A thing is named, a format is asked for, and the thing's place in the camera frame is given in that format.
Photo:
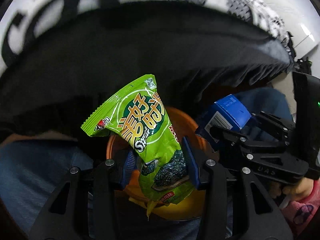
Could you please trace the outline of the right hand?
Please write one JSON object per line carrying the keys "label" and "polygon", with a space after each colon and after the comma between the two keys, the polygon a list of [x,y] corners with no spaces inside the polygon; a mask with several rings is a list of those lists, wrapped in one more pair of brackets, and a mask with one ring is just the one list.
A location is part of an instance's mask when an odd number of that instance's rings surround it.
{"label": "right hand", "polygon": [[280,184],[276,182],[271,183],[269,194],[272,198],[280,196],[282,193],[289,196],[291,201],[298,201],[308,197],[313,190],[313,180],[309,178],[302,178],[296,185],[286,186],[280,188]]}

